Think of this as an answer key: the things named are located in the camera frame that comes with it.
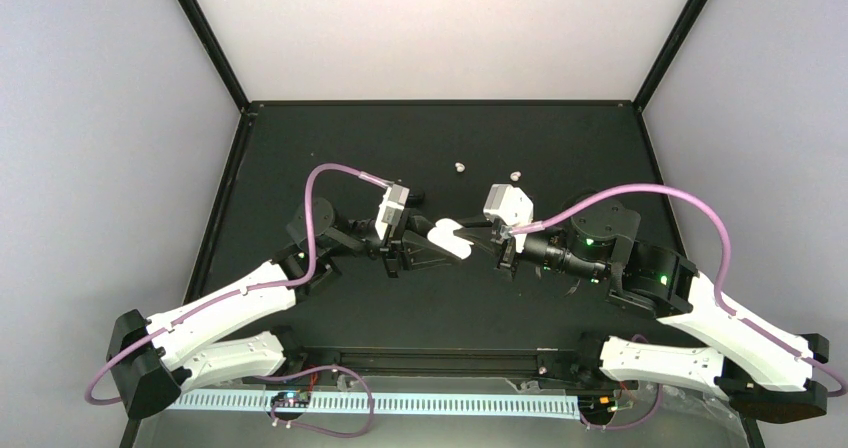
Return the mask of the white earbud charging case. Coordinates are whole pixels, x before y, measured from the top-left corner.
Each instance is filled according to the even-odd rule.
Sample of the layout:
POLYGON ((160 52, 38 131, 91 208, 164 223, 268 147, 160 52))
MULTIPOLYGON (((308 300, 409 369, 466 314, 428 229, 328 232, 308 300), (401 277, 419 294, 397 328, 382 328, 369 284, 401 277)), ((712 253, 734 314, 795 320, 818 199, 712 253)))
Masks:
POLYGON ((437 247, 465 260, 472 254, 473 243, 460 238, 456 232, 463 226, 456 220, 442 218, 435 222, 434 227, 427 233, 427 240, 437 247))

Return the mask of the black earbud charging case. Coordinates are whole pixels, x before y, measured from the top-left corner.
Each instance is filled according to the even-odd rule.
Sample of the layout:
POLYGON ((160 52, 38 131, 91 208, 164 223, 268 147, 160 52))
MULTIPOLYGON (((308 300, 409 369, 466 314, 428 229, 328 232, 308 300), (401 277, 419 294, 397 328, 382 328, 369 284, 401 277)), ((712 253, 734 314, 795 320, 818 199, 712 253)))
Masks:
POLYGON ((424 203, 426 194, 424 192, 410 192, 407 196, 406 204, 410 206, 418 206, 424 203))

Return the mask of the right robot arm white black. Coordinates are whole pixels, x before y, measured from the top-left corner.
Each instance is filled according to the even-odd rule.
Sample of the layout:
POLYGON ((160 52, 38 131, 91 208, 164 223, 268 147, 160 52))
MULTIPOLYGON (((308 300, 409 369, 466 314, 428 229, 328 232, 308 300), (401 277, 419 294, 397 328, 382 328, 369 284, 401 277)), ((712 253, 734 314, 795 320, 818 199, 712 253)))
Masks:
POLYGON ((482 217, 457 224, 449 234, 462 256, 485 248, 509 273, 527 263, 603 284, 609 302, 698 341, 695 348, 682 348, 604 336, 598 348, 585 348, 569 360, 571 376, 582 386, 605 378, 673 385, 772 424, 823 416, 830 395, 814 372, 828 362, 828 340, 775 327, 727 296, 721 277, 704 274, 675 251, 640 241, 640 215, 619 201, 630 193, 688 199, 666 186, 623 185, 537 221, 520 189, 496 185, 482 217))

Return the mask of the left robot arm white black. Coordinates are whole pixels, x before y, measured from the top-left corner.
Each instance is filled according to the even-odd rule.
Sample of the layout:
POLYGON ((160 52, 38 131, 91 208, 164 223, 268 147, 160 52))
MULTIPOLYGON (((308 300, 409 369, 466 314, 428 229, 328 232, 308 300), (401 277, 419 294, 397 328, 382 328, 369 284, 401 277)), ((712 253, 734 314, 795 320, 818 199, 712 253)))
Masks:
POLYGON ((197 388, 245 377, 270 377, 289 361, 284 330, 241 339, 230 334, 303 302, 335 273, 334 258, 378 260, 395 277, 458 263, 472 242, 461 224, 428 220, 386 194, 374 219, 350 221, 325 198, 302 205, 288 226, 291 245, 236 281, 186 305, 152 315, 117 317, 106 368, 117 403, 133 420, 156 415, 197 388))

